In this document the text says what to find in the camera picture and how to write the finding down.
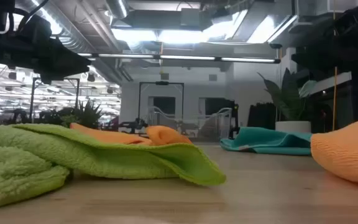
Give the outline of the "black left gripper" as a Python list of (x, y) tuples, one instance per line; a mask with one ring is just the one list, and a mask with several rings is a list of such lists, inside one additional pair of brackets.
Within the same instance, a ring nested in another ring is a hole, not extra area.
[(88, 72), (91, 61), (50, 38), (49, 21), (34, 15), (16, 31), (3, 32), (7, 15), (0, 14), (0, 64), (31, 68), (40, 73), (42, 83), (51, 85), (61, 75)]

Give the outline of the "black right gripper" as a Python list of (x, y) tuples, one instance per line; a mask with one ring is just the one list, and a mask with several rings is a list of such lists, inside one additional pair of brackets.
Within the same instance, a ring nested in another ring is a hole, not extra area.
[(309, 70), (358, 70), (358, 6), (335, 19), (309, 49), (298, 49), (291, 59)]

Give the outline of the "green microfiber towel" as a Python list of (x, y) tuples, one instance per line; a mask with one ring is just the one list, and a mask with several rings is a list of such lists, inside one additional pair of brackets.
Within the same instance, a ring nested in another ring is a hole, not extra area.
[(54, 124), (0, 126), (0, 207), (59, 189), (74, 171), (112, 179), (180, 178), (197, 185), (226, 180), (193, 143), (118, 144)]

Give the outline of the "orange microfiber towel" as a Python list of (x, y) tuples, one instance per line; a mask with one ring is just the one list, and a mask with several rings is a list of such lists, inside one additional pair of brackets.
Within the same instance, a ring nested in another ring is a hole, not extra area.
[(101, 142), (118, 144), (139, 144), (147, 146), (164, 146), (168, 144), (192, 142), (178, 131), (166, 126), (149, 126), (146, 128), (147, 137), (141, 137), (136, 134), (127, 134), (115, 131), (102, 131), (82, 126), (78, 123), (71, 123), (70, 129), (77, 130), (82, 134), (91, 136)]
[(358, 121), (311, 136), (311, 155), (328, 172), (358, 183)]

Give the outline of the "teal microfiber towel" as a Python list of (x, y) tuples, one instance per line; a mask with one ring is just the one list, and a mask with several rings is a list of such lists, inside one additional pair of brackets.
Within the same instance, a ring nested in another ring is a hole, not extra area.
[(227, 151), (289, 156), (311, 155), (311, 133), (286, 133), (258, 127), (242, 127), (234, 139), (221, 139)]

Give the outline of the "leafy plant in white pot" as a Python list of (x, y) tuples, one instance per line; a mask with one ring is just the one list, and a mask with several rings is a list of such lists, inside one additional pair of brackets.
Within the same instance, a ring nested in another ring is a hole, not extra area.
[(257, 74), (263, 79), (265, 91), (270, 94), (273, 104), (278, 110), (275, 130), (287, 133), (310, 133), (311, 122), (306, 117), (310, 107), (308, 98), (312, 94), (317, 81), (308, 80), (301, 88), (297, 85), (297, 73), (285, 69), (281, 86), (266, 79), (261, 73)]

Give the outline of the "small spiky succulent plant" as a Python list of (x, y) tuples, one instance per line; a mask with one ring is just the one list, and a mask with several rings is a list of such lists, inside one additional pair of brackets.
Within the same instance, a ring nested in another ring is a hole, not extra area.
[(76, 108), (64, 108), (58, 112), (62, 126), (69, 128), (71, 123), (77, 123), (91, 129), (98, 129), (99, 118), (103, 115), (100, 105), (93, 101), (80, 101)]

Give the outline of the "black ribbed panel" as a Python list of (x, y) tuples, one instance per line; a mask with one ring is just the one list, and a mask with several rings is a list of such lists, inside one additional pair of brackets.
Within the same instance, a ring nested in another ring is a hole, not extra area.
[(249, 109), (248, 127), (275, 129), (276, 108), (273, 103), (257, 103)]

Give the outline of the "clear plastic bin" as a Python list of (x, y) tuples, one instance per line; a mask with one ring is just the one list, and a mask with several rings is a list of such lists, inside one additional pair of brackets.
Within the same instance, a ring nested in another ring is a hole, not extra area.
[(212, 115), (194, 115), (189, 118), (166, 114), (156, 106), (149, 106), (147, 123), (166, 126), (196, 142), (217, 142), (228, 138), (231, 128), (231, 108), (222, 108)]

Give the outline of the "long LED light bar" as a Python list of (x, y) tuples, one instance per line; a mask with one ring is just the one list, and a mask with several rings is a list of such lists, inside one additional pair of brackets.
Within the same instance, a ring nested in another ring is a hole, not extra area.
[(210, 62), (236, 62), (236, 63), (273, 63), (281, 62), (279, 58), (249, 58), (249, 57), (212, 57), (190, 55), (153, 55), (153, 54), (97, 54), (79, 53), (86, 58), (126, 58), (126, 59), (153, 59), (153, 60), (199, 60)]

